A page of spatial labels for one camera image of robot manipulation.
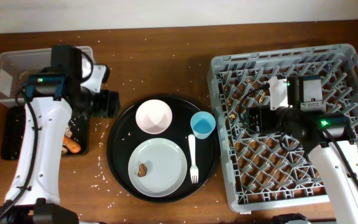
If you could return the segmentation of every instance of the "wooden table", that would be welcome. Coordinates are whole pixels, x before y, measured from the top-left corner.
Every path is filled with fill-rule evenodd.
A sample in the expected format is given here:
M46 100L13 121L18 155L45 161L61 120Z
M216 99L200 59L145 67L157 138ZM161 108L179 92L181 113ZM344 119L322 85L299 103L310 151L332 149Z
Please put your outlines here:
M53 44L88 45L99 63L112 68L108 88L120 93L125 108L156 93L186 95L209 105L206 74L217 55L291 49L328 44L352 44L358 53L358 21L296 22L161 29L86 30L0 34L0 53L41 49ZM0 104L0 148L7 108ZM95 124L105 127L94 131ZM226 202L221 166L195 194L175 203L141 201L127 193L111 175L106 160L107 134L114 119L92 119L89 153L60 162L61 205L80 220L106 223L231 223L267 221L274 215L300 212L309 219L334 218L329 203L305 205L240 215ZM95 178L101 156L103 175ZM17 161L0 158L0 205L16 170Z

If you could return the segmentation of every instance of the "green light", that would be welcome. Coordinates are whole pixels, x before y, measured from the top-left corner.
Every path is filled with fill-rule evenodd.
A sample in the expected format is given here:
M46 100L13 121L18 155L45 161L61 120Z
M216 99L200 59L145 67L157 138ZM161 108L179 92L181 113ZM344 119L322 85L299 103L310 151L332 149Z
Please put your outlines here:
M320 121L321 122L321 125L324 127L324 126L326 126L327 124L328 124L328 122L327 121L325 121L325 120L322 120L322 121Z

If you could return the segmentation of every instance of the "white fork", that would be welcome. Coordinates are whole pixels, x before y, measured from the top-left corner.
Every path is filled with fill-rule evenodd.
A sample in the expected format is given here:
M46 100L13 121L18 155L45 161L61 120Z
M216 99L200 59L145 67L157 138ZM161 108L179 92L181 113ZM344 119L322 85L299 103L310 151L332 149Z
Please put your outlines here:
M191 157L191 167L190 167L190 177L191 183L198 183L198 168L196 166L196 138L194 134L189 134L189 148L190 148L190 157Z

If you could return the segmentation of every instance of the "carrot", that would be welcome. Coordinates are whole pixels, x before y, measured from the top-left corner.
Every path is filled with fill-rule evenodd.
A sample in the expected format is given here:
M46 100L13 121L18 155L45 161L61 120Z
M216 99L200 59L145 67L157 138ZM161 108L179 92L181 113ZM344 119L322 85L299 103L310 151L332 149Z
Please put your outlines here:
M63 144L66 145L68 150L70 150L70 152L73 154L77 154L81 151L81 146L77 142L75 142L74 140L70 139L67 136L65 136L65 138L63 138Z

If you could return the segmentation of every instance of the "blue cup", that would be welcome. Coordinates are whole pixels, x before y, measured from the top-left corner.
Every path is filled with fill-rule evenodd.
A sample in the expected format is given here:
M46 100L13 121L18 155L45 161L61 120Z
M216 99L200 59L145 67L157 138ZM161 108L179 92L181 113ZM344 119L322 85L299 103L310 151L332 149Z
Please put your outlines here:
M191 117L191 130L198 139L206 139L215 129L216 121L212 114L200 111Z

